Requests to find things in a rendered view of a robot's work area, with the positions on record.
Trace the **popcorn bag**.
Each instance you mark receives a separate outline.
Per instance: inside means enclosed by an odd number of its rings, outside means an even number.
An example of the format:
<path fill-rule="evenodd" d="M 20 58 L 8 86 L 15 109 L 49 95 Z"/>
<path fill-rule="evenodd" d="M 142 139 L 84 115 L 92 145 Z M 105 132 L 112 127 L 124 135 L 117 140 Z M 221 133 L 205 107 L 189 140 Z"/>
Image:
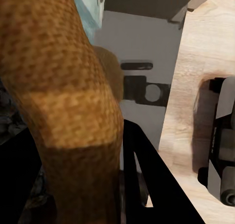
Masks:
<path fill-rule="evenodd" d="M 29 224 L 121 224 L 124 118 L 74 0 L 0 0 L 0 79 L 53 194 Z"/>

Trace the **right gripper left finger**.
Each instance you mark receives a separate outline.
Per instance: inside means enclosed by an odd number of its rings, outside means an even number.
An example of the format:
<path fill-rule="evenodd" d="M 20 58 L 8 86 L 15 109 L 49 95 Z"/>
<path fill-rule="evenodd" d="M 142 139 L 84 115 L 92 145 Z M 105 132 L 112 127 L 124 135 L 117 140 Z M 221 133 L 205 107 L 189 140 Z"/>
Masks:
<path fill-rule="evenodd" d="M 42 162 L 26 127 L 0 145 L 0 224 L 17 224 Z"/>

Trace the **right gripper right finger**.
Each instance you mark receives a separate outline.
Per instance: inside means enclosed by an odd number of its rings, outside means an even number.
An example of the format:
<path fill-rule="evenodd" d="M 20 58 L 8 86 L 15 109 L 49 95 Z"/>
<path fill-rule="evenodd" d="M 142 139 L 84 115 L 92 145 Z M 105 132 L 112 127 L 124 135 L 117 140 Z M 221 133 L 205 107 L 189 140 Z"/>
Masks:
<path fill-rule="evenodd" d="M 124 120 L 126 224 L 205 224 L 141 127 Z M 136 153 L 153 204 L 142 205 Z"/>

